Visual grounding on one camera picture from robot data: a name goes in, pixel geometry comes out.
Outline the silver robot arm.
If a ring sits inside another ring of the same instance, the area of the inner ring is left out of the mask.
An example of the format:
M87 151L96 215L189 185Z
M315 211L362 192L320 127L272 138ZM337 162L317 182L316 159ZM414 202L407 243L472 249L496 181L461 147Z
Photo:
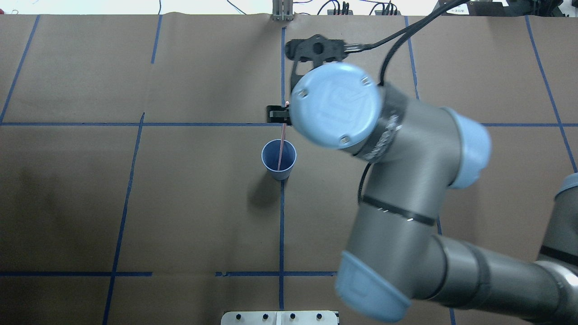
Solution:
M439 235L446 192L467 188L489 164L485 126L433 107L346 62L292 73L289 106L274 113L310 142L368 162L335 290L351 309L396 323L413 300L577 323L577 174L557 194L537 260L527 263Z

